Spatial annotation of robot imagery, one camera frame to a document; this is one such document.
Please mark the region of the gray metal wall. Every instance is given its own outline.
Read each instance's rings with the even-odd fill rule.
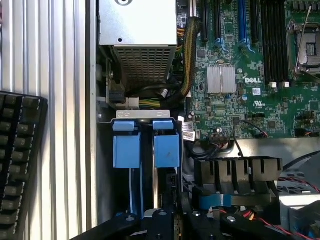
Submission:
[[[70,239],[97,224],[85,148],[86,1],[2,0],[2,11],[0,88],[49,100],[26,239]]]

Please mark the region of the barcode label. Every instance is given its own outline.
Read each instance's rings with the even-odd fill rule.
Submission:
[[[253,96],[261,96],[261,88],[252,88]]]
[[[182,123],[182,132],[189,133],[194,131],[194,122],[187,121]]]
[[[183,140],[194,142],[196,140],[196,132],[184,132],[183,133]]]

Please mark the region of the black keyboard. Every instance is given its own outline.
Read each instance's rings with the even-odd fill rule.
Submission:
[[[0,240],[22,239],[48,101],[0,91]]]

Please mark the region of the screw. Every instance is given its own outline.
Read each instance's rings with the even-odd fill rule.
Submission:
[[[236,219],[233,216],[228,216],[226,219],[232,223],[236,221]]]
[[[194,211],[192,214],[195,215],[196,217],[199,217],[201,215],[201,213],[198,211]]]
[[[165,215],[167,215],[167,213],[165,211],[161,211],[161,212],[159,212],[159,215],[165,216]]]
[[[126,218],[127,222],[132,222],[133,220],[135,220],[135,218],[133,216],[129,216]]]

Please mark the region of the motherboard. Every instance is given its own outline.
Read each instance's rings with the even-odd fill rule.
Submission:
[[[197,12],[196,139],[227,141],[239,120],[269,138],[319,137],[320,2],[207,0]],[[250,127],[236,136],[265,137]]]

